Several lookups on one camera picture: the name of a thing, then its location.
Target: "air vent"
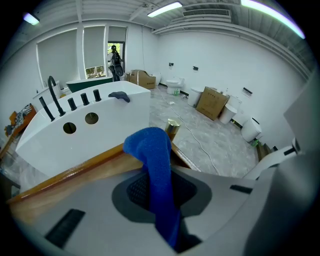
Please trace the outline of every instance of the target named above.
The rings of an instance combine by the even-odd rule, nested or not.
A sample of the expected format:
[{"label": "air vent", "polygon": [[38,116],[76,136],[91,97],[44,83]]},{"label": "air vent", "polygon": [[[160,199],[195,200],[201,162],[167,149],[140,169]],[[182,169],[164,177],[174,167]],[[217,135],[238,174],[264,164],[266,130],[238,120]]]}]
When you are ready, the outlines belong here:
[{"label": "air vent", "polygon": [[197,9],[197,10],[187,10],[183,12],[183,16],[192,16],[192,15],[222,15],[222,16],[231,16],[229,10],[225,9]]}]

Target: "black faucet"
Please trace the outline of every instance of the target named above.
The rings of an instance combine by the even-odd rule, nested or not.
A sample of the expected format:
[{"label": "black faucet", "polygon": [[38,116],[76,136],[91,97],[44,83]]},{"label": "black faucet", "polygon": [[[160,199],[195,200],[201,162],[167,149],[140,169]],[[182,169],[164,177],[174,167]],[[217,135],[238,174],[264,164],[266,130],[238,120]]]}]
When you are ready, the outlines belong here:
[{"label": "black faucet", "polygon": [[64,110],[62,109],[62,107],[60,106],[58,100],[57,100],[57,97],[55,95],[55,92],[54,92],[54,89],[52,88],[52,84],[53,83],[53,86],[57,86],[56,85],[56,81],[54,80],[54,78],[50,75],[49,78],[48,78],[48,86],[49,86],[49,90],[50,90],[50,93],[51,93],[51,96],[53,98],[53,101],[56,105],[56,107],[58,108],[58,111],[60,113],[60,117],[62,117],[66,112],[64,112]]}]

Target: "white bathtub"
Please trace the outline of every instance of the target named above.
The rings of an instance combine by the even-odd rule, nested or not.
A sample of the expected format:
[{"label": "white bathtub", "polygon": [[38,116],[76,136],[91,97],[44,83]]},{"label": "white bathtub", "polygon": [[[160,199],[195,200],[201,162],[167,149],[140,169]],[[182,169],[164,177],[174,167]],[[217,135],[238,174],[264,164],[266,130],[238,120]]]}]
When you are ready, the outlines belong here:
[{"label": "white bathtub", "polygon": [[[101,101],[96,102],[93,90],[99,89]],[[112,92],[125,92],[130,98],[108,97]],[[80,94],[90,102],[84,106]],[[68,99],[77,109],[71,111]],[[127,136],[149,126],[150,91],[127,81],[118,81],[86,88],[58,100],[65,115],[59,116],[55,103],[48,105],[55,117],[51,122],[42,108],[24,131],[16,152],[30,165],[53,177],[69,168],[101,154],[124,142]],[[98,121],[88,124],[85,116],[96,113]],[[68,134],[65,123],[73,123],[76,131]]]}]

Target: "black strip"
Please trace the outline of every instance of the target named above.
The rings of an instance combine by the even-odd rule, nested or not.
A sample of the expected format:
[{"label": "black strip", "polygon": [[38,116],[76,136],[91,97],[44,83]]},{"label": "black strip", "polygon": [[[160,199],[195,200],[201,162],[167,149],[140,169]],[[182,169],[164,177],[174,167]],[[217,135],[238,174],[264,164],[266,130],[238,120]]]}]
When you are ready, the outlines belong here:
[{"label": "black strip", "polygon": [[252,92],[251,92],[251,91],[249,91],[246,87],[243,87],[243,89],[244,89],[246,92],[248,92],[248,93],[252,94]]},{"label": "black strip", "polygon": [[181,94],[184,94],[184,95],[186,95],[186,96],[189,96],[189,93],[186,93],[186,92],[184,92],[184,91],[182,91],[182,90],[180,91],[180,93],[181,93]]},{"label": "black strip", "polygon": [[279,163],[275,163],[275,164],[273,164],[273,165],[269,166],[268,168],[277,167],[278,165],[279,165]]},{"label": "black strip", "polygon": [[49,231],[45,238],[59,248],[63,248],[85,215],[84,211],[71,209]]},{"label": "black strip", "polygon": [[260,123],[256,120],[256,119],[254,119],[253,117],[251,117],[252,119],[253,119],[253,121],[255,121],[258,125],[260,125]]},{"label": "black strip", "polygon": [[293,152],[296,152],[294,147],[292,147],[292,148],[288,149],[287,151],[283,152],[283,154],[286,156],[286,155],[289,155],[289,154],[291,154]]},{"label": "black strip", "polygon": [[250,194],[252,191],[252,188],[246,187],[246,186],[240,186],[240,185],[231,185],[230,186],[231,190],[239,191],[242,193]]},{"label": "black strip", "polygon": [[300,146],[299,146],[299,143],[298,143],[298,141],[297,141],[297,138],[295,138],[295,140],[294,140],[294,145],[292,144],[292,147],[293,147],[294,149],[296,149],[296,150],[295,150],[296,152],[299,152],[299,151],[300,151]]},{"label": "black strip", "polygon": [[231,118],[231,121],[234,122],[234,124],[238,126],[240,129],[242,129],[243,126],[240,123],[238,123],[236,120]]}]

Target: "white toilet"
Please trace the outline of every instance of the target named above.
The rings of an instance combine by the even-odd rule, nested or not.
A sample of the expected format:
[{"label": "white toilet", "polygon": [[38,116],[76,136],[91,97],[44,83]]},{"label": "white toilet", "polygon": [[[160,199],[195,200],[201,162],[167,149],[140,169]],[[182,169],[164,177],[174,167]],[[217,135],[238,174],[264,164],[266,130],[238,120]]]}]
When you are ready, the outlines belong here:
[{"label": "white toilet", "polygon": [[236,97],[230,95],[228,102],[225,104],[219,120],[223,124],[227,124],[238,113],[238,108],[242,102]]},{"label": "white toilet", "polygon": [[188,97],[188,105],[197,107],[205,87],[192,87]]},{"label": "white toilet", "polygon": [[161,73],[160,72],[153,72],[151,76],[155,77],[155,84],[156,84],[156,86],[158,86],[161,81]]},{"label": "white toilet", "polygon": [[247,142],[251,142],[261,132],[260,123],[253,117],[246,121],[241,129],[241,135]]},{"label": "white toilet", "polygon": [[184,86],[184,78],[174,76],[173,79],[166,81],[166,86],[168,89],[166,90],[167,94],[175,94],[175,91],[178,90],[178,94],[180,93],[180,88]]}]

